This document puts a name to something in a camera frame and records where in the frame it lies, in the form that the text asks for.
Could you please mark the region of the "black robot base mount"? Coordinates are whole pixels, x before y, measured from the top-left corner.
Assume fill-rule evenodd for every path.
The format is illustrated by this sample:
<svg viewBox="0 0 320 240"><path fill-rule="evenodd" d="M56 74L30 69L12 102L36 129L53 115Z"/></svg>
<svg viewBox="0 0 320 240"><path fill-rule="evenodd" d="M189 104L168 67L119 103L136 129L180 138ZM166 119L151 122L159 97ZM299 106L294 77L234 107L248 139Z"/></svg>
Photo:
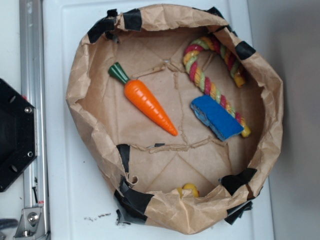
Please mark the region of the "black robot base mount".
<svg viewBox="0 0 320 240"><path fill-rule="evenodd" d="M0 191L5 192L36 158L35 108L0 80Z"/></svg>

